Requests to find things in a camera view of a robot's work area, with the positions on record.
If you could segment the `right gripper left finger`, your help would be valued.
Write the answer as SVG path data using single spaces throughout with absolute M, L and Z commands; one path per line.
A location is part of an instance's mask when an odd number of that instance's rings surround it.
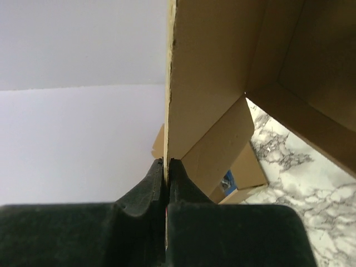
M 165 182 L 155 160 L 114 202 L 1 207 L 2 266 L 159 266 Z

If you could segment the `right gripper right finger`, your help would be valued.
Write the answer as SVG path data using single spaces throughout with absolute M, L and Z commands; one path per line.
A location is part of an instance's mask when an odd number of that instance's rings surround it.
M 213 203 L 169 164 L 167 266 L 316 266 L 305 227 L 290 207 Z

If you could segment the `brown cardboard express box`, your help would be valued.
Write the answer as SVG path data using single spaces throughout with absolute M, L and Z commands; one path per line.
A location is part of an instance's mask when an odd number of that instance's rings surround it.
M 159 133 L 156 136 L 152 146 L 151 154 L 155 159 L 163 157 L 164 154 L 164 124 L 161 125 Z

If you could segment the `taped brown cardboard box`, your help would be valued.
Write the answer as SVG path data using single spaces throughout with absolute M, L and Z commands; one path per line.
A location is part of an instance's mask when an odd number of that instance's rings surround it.
M 253 101 L 355 174 L 354 1 L 169 1 L 164 178 L 175 159 L 211 195 L 261 173 Z

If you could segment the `blue blister pack item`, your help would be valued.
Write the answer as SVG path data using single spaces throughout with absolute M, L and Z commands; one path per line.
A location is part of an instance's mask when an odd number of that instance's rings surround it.
M 231 170 L 228 170 L 227 173 L 224 175 L 223 179 L 220 182 L 220 185 L 225 196 L 230 195 L 234 190 L 237 189 L 237 185 L 235 183 L 234 176 Z

